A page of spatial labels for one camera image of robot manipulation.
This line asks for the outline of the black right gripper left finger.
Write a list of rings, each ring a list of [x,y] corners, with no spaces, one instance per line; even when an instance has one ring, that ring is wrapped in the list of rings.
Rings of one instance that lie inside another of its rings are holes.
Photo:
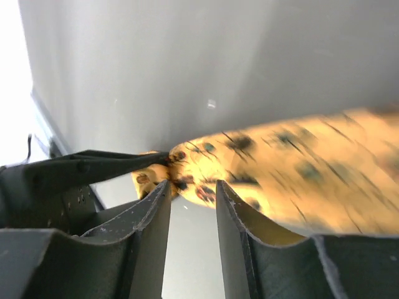
[[[60,229],[55,196],[12,212],[1,226],[2,298],[160,298],[171,187],[83,235]]]

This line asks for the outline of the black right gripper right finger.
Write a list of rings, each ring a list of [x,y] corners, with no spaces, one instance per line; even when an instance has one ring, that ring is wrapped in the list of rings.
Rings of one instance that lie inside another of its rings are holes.
[[[398,297],[398,237],[303,237],[224,181],[216,185],[216,215],[226,298]]]

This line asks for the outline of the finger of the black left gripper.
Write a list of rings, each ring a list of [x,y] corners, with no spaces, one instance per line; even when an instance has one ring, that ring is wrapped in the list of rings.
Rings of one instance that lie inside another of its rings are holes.
[[[153,164],[167,165],[168,153],[125,154],[85,150],[58,158],[1,168],[2,199],[37,199],[72,187],[107,181]]]
[[[132,201],[105,209],[91,186],[73,187],[55,198],[62,204],[59,216],[64,222],[60,229],[70,235],[83,235],[138,203]]]

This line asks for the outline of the yellow patterned necktie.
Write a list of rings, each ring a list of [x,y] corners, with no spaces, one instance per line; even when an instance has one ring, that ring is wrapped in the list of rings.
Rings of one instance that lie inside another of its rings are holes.
[[[132,173],[139,198],[163,180],[215,208],[226,181],[255,210],[309,232],[398,233],[398,107],[277,121],[175,146]]]

